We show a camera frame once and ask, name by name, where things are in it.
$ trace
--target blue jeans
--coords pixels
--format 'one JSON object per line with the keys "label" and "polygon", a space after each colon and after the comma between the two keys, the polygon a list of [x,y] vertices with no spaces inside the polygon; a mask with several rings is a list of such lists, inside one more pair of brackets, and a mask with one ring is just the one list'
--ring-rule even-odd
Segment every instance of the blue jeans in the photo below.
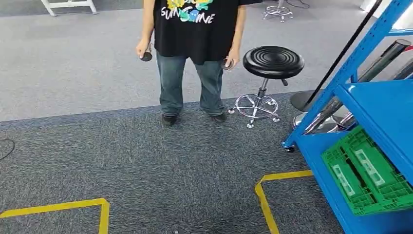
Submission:
{"label": "blue jeans", "polygon": [[[156,54],[159,75],[161,78],[162,113],[166,116],[178,115],[183,106],[182,76],[184,74],[186,57],[163,57]],[[224,112],[221,101],[222,88],[222,61],[206,61],[203,65],[195,65],[201,79],[201,108],[211,116],[218,116]]]}

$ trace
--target white table leg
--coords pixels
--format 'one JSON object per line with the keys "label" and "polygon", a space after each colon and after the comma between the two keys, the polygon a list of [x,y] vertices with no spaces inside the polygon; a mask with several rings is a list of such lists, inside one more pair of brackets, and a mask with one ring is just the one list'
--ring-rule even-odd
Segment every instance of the white table leg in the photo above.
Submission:
{"label": "white table leg", "polygon": [[97,14],[96,7],[94,6],[93,0],[87,0],[89,6],[91,7],[92,13]]}
{"label": "white table leg", "polygon": [[43,3],[44,7],[46,7],[46,10],[49,12],[49,14],[53,17],[56,17],[57,15],[53,12],[53,10],[50,7],[49,0],[41,0]]}

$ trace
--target yellow floor tape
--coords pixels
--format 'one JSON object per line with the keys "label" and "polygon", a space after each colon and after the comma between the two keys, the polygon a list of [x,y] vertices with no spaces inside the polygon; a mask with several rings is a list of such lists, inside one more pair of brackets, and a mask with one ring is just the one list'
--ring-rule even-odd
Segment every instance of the yellow floor tape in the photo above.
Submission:
{"label": "yellow floor tape", "polygon": [[269,181],[269,180],[288,179],[288,178],[296,178],[296,177],[312,176],[312,175],[313,173],[310,170],[264,175],[264,177],[260,180],[260,182],[258,182],[258,184],[255,186],[255,193],[260,199],[261,209],[263,210],[265,221],[267,222],[267,225],[268,225],[268,228],[270,229],[271,234],[280,234],[280,232],[278,231],[277,224],[275,223],[274,217],[272,216],[272,213],[268,205],[267,198],[265,197],[264,190],[263,190],[261,183],[263,181]]}
{"label": "yellow floor tape", "polygon": [[0,218],[8,218],[8,217],[14,217],[14,216],[20,216],[20,215],[31,215],[31,214],[50,212],[50,211],[61,211],[61,210],[68,210],[68,209],[88,207],[88,206],[97,206],[97,205],[102,206],[101,211],[100,211],[99,234],[108,234],[110,204],[104,198],[8,210],[8,211],[1,213]]}

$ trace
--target blue metal shelf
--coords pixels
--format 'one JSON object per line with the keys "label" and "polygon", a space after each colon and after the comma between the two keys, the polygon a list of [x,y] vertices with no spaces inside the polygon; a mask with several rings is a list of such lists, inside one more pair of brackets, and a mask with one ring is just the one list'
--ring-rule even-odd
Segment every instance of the blue metal shelf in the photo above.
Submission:
{"label": "blue metal shelf", "polygon": [[341,132],[302,135],[296,141],[343,230],[347,234],[413,233],[413,210],[378,215],[353,215],[321,158],[325,150],[346,134]]}
{"label": "blue metal shelf", "polygon": [[354,216],[335,184],[321,154],[346,133],[303,135],[336,95],[353,113],[369,136],[413,183],[413,79],[357,83],[357,70],[383,38],[407,36],[413,29],[392,30],[413,0],[392,0],[358,46],[336,72],[300,125],[282,143],[297,145],[347,234],[413,234],[413,210]]}
{"label": "blue metal shelf", "polygon": [[413,184],[413,79],[344,84],[334,94]]}
{"label": "blue metal shelf", "polygon": [[413,28],[401,29],[401,30],[392,30],[388,33],[387,36],[410,36],[413,35]]}

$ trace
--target carpet floor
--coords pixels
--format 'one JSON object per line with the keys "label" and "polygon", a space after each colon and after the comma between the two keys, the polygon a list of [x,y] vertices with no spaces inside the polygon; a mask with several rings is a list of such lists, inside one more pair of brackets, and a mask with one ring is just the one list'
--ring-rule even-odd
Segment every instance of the carpet floor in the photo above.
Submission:
{"label": "carpet floor", "polygon": [[[98,8],[106,2],[94,1]],[[132,2],[141,0],[108,0],[107,4],[122,7]],[[288,86],[270,82],[269,93],[315,89],[366,15],[358,7],[362,0],[304,2],[311,8],[291,7],[294,18],[285,23],[277,18],[263,20],[262,12],[271,1],[248,6],[242,55],[254,47],[277,45],[305,59],[305,68],[288,80]],[[30,15],[31,3],[44,10],[40,0],[0,0],[0,16],[25,6],[28,11],[26,16],[0,17],[0,121],[158,105],[156,61],[139,61],[134,49],[142,29],[142,9],[53,18]],[[394,40],[386,38],[362,65],[360,74]],[[376,80],[392,77],[409,56],[399,56]],[[225,73],[222,97],[255,92],[260,84],[260,78],[239,64]],[[183,88],[185,102],[199,100],[201,84],[190,60]]]}
{"label": "carpet floor", "polygon": [[[290,95],[274,95],[280,122],[253,129],[238,114],[214,123],[196,102],[170,127],[159,107],[2,122],[0,138],[16,145],[0,161],[0,211],[103,197],[111,234],[267,234],[256,182],[307,169],[280,147],[297,112]],[[0,144],[3,154],[12,147]],[[342,233],[313,178],[263,187],[281,234]],[[99,208],[88,207],[0,219],[0,233],[95,234],[98,225]]]}

